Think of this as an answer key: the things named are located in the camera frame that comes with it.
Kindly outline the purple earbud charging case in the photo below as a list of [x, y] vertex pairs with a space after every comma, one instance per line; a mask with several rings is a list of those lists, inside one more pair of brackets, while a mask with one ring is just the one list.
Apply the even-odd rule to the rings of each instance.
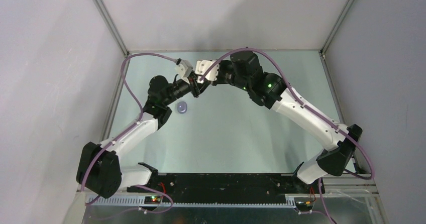
[[176, 104], [176, 109], [179, 114], [184, 114], [188, 111], [188, 105], [185, 101], [180, 101]]

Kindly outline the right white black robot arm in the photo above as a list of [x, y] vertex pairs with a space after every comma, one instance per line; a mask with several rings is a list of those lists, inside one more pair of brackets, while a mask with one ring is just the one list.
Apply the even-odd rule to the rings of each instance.
[[229, 84], [244, 90], [250, 99], [283, 115], [310, 133], [322, 150], [295, 170], [292, 186], [299, 193], [326, 175], [340, 177], [345, 173], [358, 148], [362, 129], [327, 116], [307, 101], [290, 84], [277, 62], [266, 52], [254, 48], [230, 51], [217, 60], [200, 61], [198, 82]]

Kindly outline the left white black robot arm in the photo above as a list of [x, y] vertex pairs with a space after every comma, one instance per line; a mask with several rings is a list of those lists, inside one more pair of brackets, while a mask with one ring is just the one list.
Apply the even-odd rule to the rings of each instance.
[[153, 169], [145, 164], [121, 166], [123, 158], [143, 139], [158, 131], [172, 114], [170, 104], [191, 93], [199, 97], [210, 82], [199, 83], [195, 74], [188, 81], [174, 82], [161, 75], [149, 82], [148, 98], [142, 112], [122, 132], [99, 144], [87, 143], [81, 153], [76, 180], [81, 190], [89, 189], [103, 198], [113, 196], [119, 189], [140, 185], [146, 192], [158, 188], [159, 179]]

